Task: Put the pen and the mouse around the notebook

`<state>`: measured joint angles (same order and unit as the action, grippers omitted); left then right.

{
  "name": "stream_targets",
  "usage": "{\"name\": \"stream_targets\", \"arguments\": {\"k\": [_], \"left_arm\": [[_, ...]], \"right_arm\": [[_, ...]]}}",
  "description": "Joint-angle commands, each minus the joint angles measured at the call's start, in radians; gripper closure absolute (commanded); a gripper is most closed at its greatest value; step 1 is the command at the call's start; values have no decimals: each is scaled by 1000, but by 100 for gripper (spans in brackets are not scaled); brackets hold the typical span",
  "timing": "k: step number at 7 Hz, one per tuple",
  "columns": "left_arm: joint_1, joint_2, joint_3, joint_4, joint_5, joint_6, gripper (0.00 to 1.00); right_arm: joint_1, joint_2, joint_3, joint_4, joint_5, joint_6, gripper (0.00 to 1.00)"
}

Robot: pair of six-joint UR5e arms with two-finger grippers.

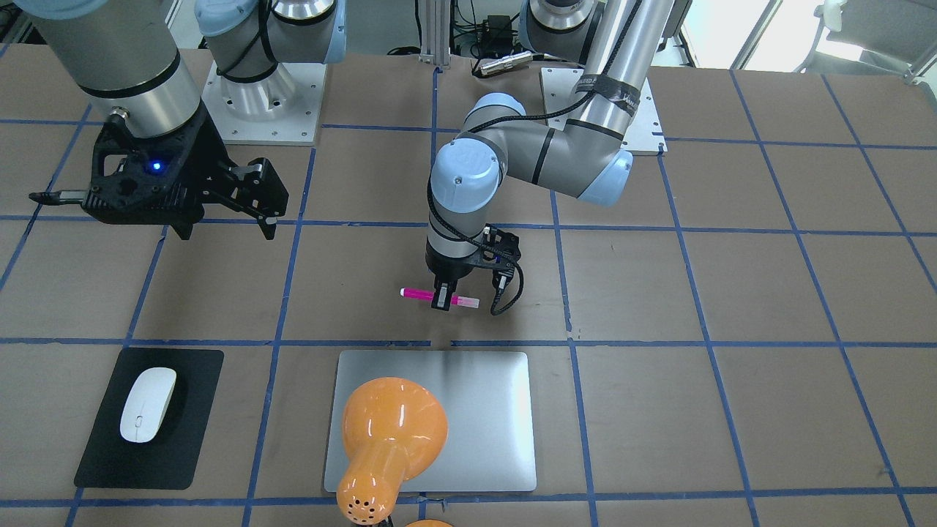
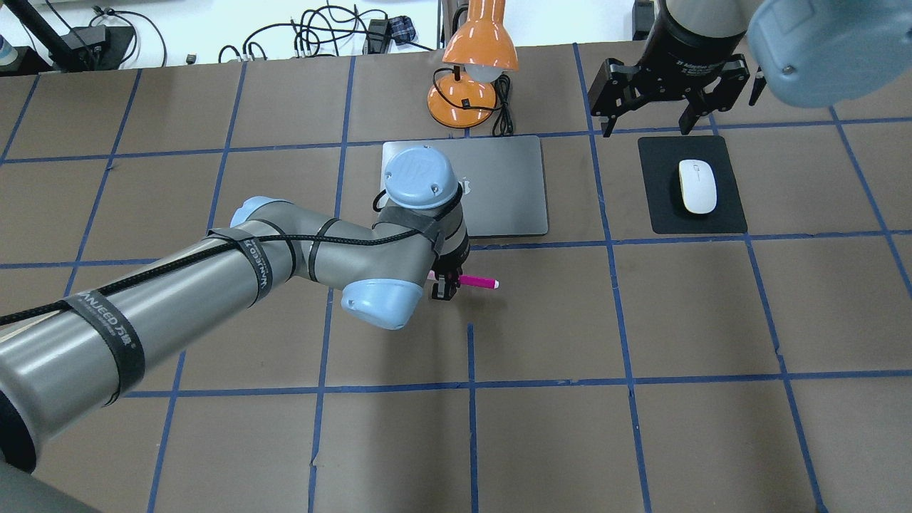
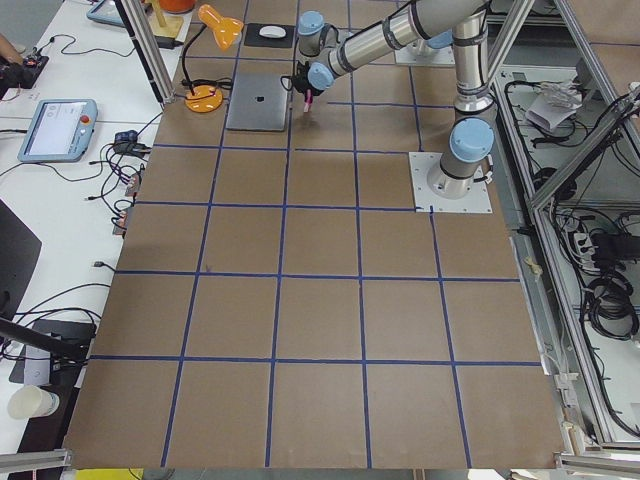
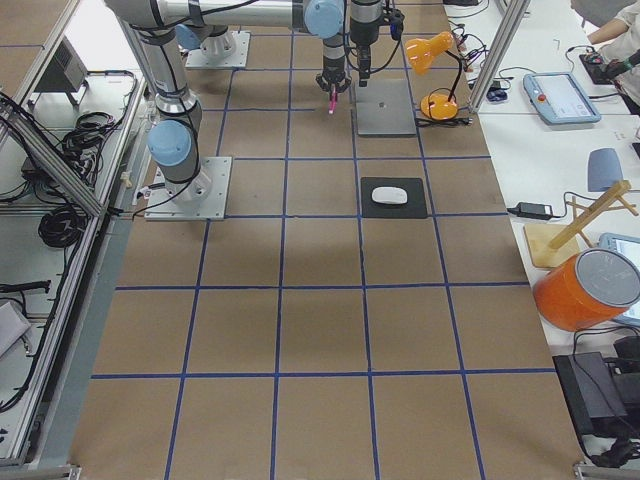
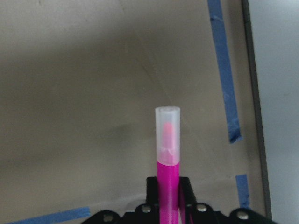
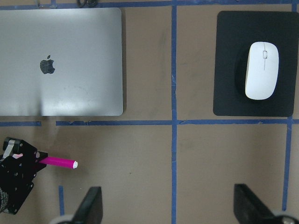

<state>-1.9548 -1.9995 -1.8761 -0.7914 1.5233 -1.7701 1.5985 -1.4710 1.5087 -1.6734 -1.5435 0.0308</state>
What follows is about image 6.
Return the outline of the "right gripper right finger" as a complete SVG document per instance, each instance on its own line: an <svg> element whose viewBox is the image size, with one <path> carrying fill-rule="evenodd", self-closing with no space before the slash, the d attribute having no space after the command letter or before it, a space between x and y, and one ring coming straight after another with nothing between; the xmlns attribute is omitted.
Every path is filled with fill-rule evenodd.
<svg viewBox="0 0 299 224"><path fill-rule="evenodd" d="M234 185L233 212L239 224L274 224L277 221L246 184Z"/></svg>

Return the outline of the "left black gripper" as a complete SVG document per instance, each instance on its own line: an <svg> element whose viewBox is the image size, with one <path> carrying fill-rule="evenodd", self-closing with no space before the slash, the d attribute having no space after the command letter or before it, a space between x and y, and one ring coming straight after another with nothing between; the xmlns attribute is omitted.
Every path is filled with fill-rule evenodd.
<svg viewBox="0 0 299 224"><path fill-rule="evenodd" d="M37 172L46 167L40 161L48 153L24 140L7 137L0 155L0 211L17 214L34 187Z"/></svg>

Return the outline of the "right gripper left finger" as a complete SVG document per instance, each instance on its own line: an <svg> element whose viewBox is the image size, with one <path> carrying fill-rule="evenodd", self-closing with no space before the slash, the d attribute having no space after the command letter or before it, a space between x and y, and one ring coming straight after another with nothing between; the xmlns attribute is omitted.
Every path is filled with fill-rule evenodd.
<svg viewBox="0 0 299 224"><path fill-rule="evenodd" d="M90 187L74 214L71 224L100 224L103 219L101 187Z"/></svg>

